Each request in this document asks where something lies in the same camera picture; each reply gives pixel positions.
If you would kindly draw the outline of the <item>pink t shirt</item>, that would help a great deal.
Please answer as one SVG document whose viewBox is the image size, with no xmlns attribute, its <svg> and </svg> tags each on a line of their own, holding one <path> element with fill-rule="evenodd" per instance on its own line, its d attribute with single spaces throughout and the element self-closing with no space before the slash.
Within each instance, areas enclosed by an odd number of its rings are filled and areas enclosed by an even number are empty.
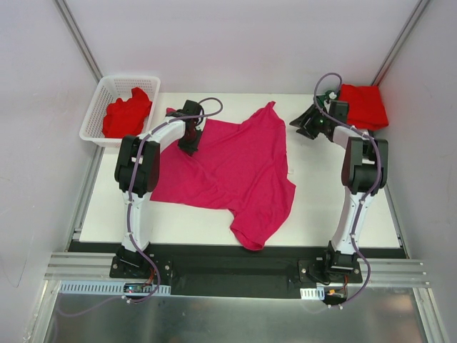
<svg viewBox="0 0 457 343">
<path fill-rule="evenodd" d="M 207 119 L 191 156 L 176 143 L 167 147 L 151 200 L 226 209 L 240 244 L 262 250 L 288 218 L 296 190 L 288 180 L 286 125 L 274 106 L 270 101 L 240 124 Z"/>
</svg>

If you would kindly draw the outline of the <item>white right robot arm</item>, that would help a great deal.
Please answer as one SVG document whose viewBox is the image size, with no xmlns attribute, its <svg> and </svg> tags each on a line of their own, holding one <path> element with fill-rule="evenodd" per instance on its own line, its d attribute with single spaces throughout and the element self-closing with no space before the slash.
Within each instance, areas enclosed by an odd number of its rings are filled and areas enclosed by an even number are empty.
<svg viewBox="0 0 457 343">
<path fill-rule="evenodd" d="M 317 96 L 302 115 L 290 122 L 308 139 L 319 134 L 345 150 L 341 183 L 345 197 L 337 229 L 321 261 L 312 269 L 329 282 L 337 282 L 357 268 L 358 241 L 368 208 L 388 173 L 388 142 L 368 130 L 346 123 L 349 104 Z"/>
</svg>

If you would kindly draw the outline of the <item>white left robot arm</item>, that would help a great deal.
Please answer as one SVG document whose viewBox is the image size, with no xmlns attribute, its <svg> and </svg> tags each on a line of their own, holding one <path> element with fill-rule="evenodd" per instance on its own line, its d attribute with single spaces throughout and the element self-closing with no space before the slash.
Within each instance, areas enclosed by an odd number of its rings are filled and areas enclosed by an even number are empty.
<svg viewBox="0 0 457 343">
<path fill-rule="evenodd" d="M 151 270 L 145 250 L 149 246 L 144 205 L 159 182 L 161 153 L 176 142 L 189 156 L 198 151 L 204 130 L 204 109 L 200 102 L 187 100 L 154 129 L 121 140 L 114 172 L 126 208 L 126 230 L 116 257 L 119 264 L 137 278 Z"/>
</svg>

